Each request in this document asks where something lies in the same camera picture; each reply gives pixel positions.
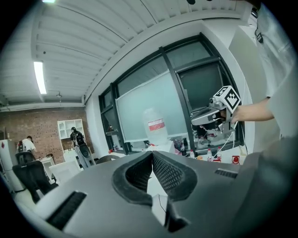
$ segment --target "refrigerator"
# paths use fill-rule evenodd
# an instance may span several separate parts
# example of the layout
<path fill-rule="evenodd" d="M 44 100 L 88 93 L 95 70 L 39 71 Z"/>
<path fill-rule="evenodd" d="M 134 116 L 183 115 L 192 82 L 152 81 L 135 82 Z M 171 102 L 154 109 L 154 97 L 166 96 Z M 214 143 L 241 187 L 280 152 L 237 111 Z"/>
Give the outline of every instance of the refrigerator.
<path fill-rule="evenodd" d="M 5 177 L 13 190 L 18 192 L 24 190 L 25 186 L 19 181 L 13 172 L 13 166 L 18 164 L 15 154 L 16 146 L 14 142 L 8 139 L 0 140 L 0 158 Z"/>

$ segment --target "fluorescent light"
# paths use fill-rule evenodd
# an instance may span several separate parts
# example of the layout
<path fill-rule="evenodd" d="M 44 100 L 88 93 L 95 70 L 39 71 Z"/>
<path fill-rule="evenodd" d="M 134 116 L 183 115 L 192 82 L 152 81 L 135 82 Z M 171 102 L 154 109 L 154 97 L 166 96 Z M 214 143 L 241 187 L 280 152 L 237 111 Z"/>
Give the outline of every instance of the fluorescent light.
<path fill-rule="evenodd" d="M 47 94 L 45 81 L 43 79 L 42 65 L 43 65 L 42 62 L 34 62 L 35 76 L 36 76 L 36 81 L 37 81 L 40 93 Z"/>
<path fill-rule="evenodd" d="M 43 2 L 47 2 L 47 3 L 54 3 L 55 0 L 42 0 Z"/>

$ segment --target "white corrugated ceiling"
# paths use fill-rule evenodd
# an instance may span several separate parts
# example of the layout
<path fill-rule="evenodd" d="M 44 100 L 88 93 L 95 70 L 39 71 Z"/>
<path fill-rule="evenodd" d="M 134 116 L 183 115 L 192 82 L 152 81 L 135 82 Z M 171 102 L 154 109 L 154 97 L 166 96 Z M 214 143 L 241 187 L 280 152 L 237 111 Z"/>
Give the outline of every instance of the white corrugated ceiling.
<path fill-rule="evenodd" d="M 41 3 L 19 24 L 1 54 L 0 95 L 10 105 L 81 102 L 106 63 L 135 36 L 181 14 L 235 11 L 236 1 L 56 0 Z M 33 61 L 44 62 L 40 95 Z"/>

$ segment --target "water bottle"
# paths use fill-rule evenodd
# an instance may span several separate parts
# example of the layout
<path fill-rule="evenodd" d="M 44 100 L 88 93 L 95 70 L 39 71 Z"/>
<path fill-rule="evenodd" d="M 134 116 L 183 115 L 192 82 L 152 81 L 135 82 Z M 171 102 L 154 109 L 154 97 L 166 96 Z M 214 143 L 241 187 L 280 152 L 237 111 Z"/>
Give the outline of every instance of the water bottle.
<path fill-rule="evenodd" d="M 143 122 L 148 140 L 151 144 L 161 145 L 168 141 L 168 132 L 162 115 L 154 108 L 143 113 Z"/>
<path fill-rule="evenodd" d="M 221 159 L 222 159 L 222 151 L 221 151 L 220 146 L 219 146 L 218 149 L 217 149 L 217 159 L 218 159 L 218 160 L 221 160 Z"/>
<path fill-rule="evenodd" d="M 193 150 L 190 150 L 190 157 L 191 157 L 192 159 L 195 158 L 195 153 L 193 152 Z"/>
<path fill-rule="evenodd" d="M 212 161 L 211 149 L 208 149 L 208 151 L 207 151 L 207 161 Z"/>

